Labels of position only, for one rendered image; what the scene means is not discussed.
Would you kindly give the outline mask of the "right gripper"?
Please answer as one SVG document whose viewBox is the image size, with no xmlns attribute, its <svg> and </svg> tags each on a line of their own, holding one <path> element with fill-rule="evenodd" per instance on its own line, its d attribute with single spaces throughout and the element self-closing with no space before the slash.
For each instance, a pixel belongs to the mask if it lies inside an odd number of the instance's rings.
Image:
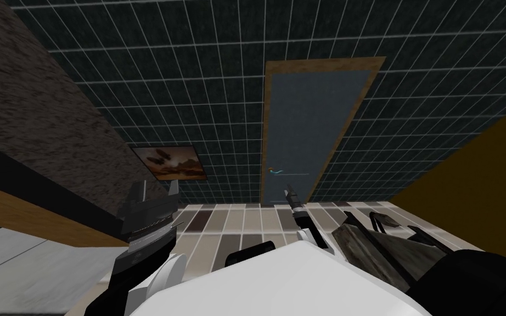
<svg viewBox="0 0 506 316">
<path fill-rule="evenodd" d="M 285 199 L 286 199 L 287 203 L 289 204 L 289 206 L 293 210 L 297 209 L 297 208 L 301 208 L 301 201 L 300 201 L 297 193 L 295 193 L 295 190 L 293 189 L 291 184 L 287 184 L 287 188 L 284 190 L 284 193 L 285 193 Z"/>
</svg>

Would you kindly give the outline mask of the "brown framed wall picture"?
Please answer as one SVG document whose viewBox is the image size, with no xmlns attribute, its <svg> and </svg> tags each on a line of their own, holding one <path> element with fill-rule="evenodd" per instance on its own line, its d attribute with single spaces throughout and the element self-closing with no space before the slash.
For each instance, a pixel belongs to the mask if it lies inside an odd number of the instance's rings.
<svg viewBox="0 0 506 316">
<path fill-rule="evenodd" d="M 203 164 L 192 145 L 147 146 L 131 150 L 159 181 L 207 180 Z"/>
</svg>

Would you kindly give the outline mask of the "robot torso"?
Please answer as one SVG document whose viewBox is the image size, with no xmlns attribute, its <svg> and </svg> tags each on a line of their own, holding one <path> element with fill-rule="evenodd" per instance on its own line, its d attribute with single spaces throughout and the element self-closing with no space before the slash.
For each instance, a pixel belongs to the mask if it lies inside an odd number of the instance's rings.
<svg viewBox="0 0 506 316">
<path fill-rule="evenodd" d="M 431 316 L 415 300 L 306 241 L 161 290 L 131 316 Z"/>
</svg>

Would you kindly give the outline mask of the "grey-blue door leaf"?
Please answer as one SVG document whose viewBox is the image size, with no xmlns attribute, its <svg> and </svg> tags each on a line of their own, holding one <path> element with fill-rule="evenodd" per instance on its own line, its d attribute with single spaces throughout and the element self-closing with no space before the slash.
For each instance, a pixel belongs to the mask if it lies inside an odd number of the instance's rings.
<svg viewBox="0 0 506 316">
<path fill-rule="evenodd" d="M 358 70 L 272 76 L 264 204 L 284 204 L 287 184 L 306 201 L 369 75 Z M 269 174 L 270 167 L 283 173 Z"/>
</svg>

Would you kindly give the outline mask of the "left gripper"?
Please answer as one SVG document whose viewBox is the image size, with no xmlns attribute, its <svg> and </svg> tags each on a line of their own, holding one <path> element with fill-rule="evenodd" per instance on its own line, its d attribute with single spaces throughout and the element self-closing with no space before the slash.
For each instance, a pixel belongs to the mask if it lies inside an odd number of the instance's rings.
<svg viewBox="0 0 506 316">
<path fill-rule="evenodd" d="M 168 196 L 161 199 L 145 200 L 146 189 L 146 180 L 134 182 L 128 198 L 119 209 L 121 234 L 128 235 L 129 243 L 128 249 L 120 254 L 121 257 L 128 256 L 166 233 L 173 222 L 173 214 L 178 210 L 178 179 L 170 182 Z"/>
</svg>

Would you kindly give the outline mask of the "dark wooden chair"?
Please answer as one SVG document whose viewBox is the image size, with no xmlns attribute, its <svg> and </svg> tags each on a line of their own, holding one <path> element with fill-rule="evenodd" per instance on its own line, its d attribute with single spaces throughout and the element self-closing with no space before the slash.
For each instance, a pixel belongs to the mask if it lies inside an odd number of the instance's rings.
<svg viewBox="0 0 506 316">
<path fill-rule="evenodd" d="M 406 292 L 453 250 L 419 227 L 410 225 L 409 238 L 389 234 L 383 225 L 393 225 L 385 214 L 371 212 L 369 230 L 351 212 L 332 236 L 347 261 L 370 275 Z"/>
</svg>

